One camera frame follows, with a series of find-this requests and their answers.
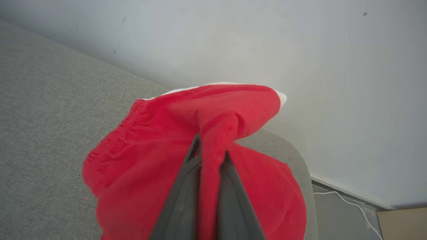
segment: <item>white wall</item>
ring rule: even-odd
[[[276,88],[288,102],[267,128],[311,173],[402,207],[427,203],[426,10],[423,0],[3,0],[0,16],[169,88]]]

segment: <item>floor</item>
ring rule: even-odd
[[[313,192],[328,191],[330,190],[313,185]],[[378,209],[354,199],[344,199],[361,206],[370,223],[381,233],[376,214]],[[345,203],[336,194],[316,194],[314,201],[319,240],[380,240],[366,223],[360,209]]]

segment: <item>white cable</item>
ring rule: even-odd
[[[380,233],[378,232],[378,230],[377,230],[377,229],[375,229],[375,228],[372,226],[372,224],[368,221],[368,218],[366,218],[365,212],[363,212],[363,209],[362,209],[359,205],[346,201],[346,200],[345,200],[344,198],[342,198],[342,196],[341,196],[338,192],[336,192],[336,191],[324,192],[324,193],[316,192],[316,193],[313,193],[313,194],[330,194],[330,193],[336,193],[336,194],[338,195],[338,197],[339,197],[339,198],[341,198],[341,200],[342,200],[342,201],[345,201],[346,203],[348,203],[348,204],[350,204],[350,205],[353,205],[353,206],[358,207],[358,208],[360,209],[360,211],[362,212],[362,215],[363,215],[363,217],[365,218],[365,221],[369,224],[369,226],[372,228],[372,230],[374,230],[374,232],[378,235],[378,237],[379,237],[381,240],[383,240],[383,238],[381,237],[381,235],[380,235]]]

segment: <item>gray sofa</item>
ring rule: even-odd
[[[136,99],[167,91],[0,21],[0,238],[99,238],[97,200],[83,183],[83,161]],[[307,206],[305,239],[317,239],[300,154],[264,130],[251,142],[289,165]]]

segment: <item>white baseboard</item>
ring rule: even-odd
[[[343,192],[345,194],[357,197],[359,199],[362,199],[363,201],[375,204],[377,206],[380,206],[380,207],[388,209],[388,210],[397,210],[397,208],[395,208],[393,206],[390,206],[390,205],[388,205],[388,204],[386,204],[386,203],[384,203],[384,202],[382,202],[380,200],[377,200],[377,199],[371,198],[369,196],[366,196],[363,193],[360,193],[360,192],[355,191],[353,189],[350,189],[348,187],[342,186],[342,185],[340,185],[340,184],[338,184],[336,182],[333,182],[333,181],[331,181],[329,179],[326,179],[326,178],[321,177],[319,175],[316,175],[314,173],[310,173],[310,177],[311,177],[311,180],[313,180],[313,181],[316,181],[318,183],[321,183],[321,184],[326,185],[328,187],[331,187],[333,189],[337,189],[338,191],[341,191],[341,192]]]

